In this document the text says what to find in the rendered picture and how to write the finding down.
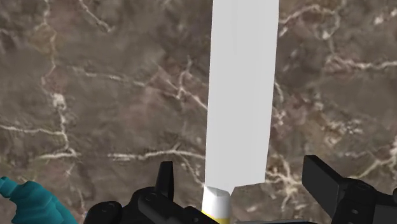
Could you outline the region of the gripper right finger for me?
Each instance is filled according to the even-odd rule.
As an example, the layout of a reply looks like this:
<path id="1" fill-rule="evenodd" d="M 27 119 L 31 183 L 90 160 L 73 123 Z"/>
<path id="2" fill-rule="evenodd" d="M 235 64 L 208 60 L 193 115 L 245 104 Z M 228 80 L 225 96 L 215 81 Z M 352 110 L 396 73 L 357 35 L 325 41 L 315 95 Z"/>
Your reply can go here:
<path id="1" fill-rule="evenodd" d="M 359 179 L 345 178 L 315 155 L 303 159 L 302 185 L 331 224 L 397 224 L 397 188 L 388 195 Z"/>

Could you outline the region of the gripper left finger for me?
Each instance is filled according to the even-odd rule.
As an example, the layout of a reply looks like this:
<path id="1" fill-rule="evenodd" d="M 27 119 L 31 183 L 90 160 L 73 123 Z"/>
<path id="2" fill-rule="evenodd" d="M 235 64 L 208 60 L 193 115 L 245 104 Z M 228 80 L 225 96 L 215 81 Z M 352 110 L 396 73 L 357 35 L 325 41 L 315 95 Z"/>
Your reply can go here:
<path id="1" fill-rule="evenodd" d="M 117 201 L 92 206 L 83 224 L 219 224 L 198 209 L 173 201 L 173 163 L 160 164 L 155 186 L 135 191 L 126 206 Z"/>

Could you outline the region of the teal figure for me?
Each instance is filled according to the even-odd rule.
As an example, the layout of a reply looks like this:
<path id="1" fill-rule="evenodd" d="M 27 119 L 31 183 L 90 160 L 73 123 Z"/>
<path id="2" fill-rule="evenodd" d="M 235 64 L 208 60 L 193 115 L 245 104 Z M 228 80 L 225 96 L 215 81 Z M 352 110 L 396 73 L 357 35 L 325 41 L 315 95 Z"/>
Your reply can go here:
<path id="1" fill-rule="evenodd" d="M 0 195 L 17 207 L 12 224 L 78 224 L 59 199 L 37 182 L 17 184 L 3 176 Z"/>

